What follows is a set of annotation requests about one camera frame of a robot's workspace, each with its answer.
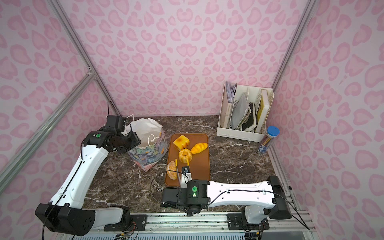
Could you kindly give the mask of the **yellow striped oval bread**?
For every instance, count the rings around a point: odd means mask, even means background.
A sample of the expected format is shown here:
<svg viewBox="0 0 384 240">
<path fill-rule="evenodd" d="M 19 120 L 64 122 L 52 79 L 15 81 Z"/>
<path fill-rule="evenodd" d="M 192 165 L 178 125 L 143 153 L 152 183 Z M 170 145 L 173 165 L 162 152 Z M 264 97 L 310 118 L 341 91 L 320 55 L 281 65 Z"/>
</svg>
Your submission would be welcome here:
<svg viewBox="0 0 384 240">
<path fill-rule="evenodd" d="M 199 154 L 208 148 L 208 143 L 197 143 L 191 149 L 193 155 Z"/>
</svg>

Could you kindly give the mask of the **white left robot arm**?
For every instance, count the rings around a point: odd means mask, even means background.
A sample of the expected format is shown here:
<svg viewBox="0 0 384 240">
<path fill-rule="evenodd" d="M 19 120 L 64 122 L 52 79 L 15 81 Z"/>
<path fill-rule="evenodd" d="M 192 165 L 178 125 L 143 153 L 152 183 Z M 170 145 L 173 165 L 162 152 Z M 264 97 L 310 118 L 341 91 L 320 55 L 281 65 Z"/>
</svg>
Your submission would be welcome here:
<svg viewBox="0 0 384 240">
<path fill-rule="evenodd" d="M 90 132 L 81 143 L 81 152 L 63 185 L 47 204 L 39 204 L 35 215 L 43 223 L 42 230 L 73 236 L 84 236 L 90 230 L 127 231 L 132 226 L 129 210 L 122 207 L 84 209 L 89 187 L 108 154 L 126 152 L 140 145 L 135 132 Z"/>
</svg>

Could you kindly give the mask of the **sesame round bun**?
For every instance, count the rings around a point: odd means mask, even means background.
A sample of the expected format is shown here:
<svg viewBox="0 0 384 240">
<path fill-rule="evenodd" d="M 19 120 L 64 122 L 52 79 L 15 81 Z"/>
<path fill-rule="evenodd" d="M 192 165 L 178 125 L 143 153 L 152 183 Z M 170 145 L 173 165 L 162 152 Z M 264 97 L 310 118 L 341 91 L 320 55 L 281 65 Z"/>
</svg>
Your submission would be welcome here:
<svg viewBox="0 0 384 240">
<path fill-rule="evenodd" d="M 178 178 L 178 168 L 175 161 L 171 161 L 167 164 L 167 175 L 171 180 Z"/>
</svg>

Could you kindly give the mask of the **colourful floral paper bag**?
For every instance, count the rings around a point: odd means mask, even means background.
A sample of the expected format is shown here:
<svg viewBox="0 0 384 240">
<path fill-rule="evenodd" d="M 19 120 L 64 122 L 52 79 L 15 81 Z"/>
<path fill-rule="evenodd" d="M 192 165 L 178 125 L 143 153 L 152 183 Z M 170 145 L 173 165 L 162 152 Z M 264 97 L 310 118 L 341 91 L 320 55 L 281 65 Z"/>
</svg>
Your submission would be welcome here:
<svg viewBox="0 0 384 240">
<path fill-rule="evenodd" d="M 151 118 L 134 119 L 126 126 L 124 135 L 133 131 L 141 140 L 141 144 L 128 151 L 133 162 L 147 172 L 168 152 L 168 143 L 163 126 Z"/>
</svg>

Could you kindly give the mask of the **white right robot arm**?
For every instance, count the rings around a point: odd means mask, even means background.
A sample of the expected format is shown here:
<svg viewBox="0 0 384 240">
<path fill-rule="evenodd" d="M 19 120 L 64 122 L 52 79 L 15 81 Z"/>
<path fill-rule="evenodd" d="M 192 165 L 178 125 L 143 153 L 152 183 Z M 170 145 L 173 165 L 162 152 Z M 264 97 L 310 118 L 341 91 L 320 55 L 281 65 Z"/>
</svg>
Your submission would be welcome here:
<svg viewBox="0 0 384 240">
<path fill-rule="evenodd" d="M 277 176 L 253 184 L 225 184 L 206 180 L 190 180 L 181 188 L 165 188 L 161 207 L 178 209 L 189 217 L 203 209 L 239 205 L 246 224 L 260 224 L 265 218 L 287 220 L 293 216 Z"/>
</svg>

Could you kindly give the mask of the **yellow square toast bread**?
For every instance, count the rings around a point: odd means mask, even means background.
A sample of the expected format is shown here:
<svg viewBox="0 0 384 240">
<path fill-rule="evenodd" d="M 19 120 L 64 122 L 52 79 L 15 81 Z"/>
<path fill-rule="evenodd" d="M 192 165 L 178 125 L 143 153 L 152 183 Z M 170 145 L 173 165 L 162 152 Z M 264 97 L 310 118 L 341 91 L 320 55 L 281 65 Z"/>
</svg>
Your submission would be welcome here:
<svg viewBox="0 0 384 240">
<path fill-rule="evenodd" d="M 184 135 L 179 136 L 176 140 L 173 141 L 173 145 L 178 151 L 187 148 L 189 144 L 190 140 Z"/>
</svg>

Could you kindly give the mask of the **ring shaped bundt bread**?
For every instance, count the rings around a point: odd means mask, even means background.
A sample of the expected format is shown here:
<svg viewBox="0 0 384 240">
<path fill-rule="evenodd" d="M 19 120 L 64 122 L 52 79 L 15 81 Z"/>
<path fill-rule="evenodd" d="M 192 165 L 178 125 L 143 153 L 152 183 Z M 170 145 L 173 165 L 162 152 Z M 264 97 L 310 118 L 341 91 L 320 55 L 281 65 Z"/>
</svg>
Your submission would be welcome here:
<svg viewBox="0 0 384 240">
<path fill-rule="evenodd" d="M 189 163 L 193 159 L 193 154 L 189 149 L 182 149 L 179 151 L 179 160 L 182 163 Z"/>
</svg>

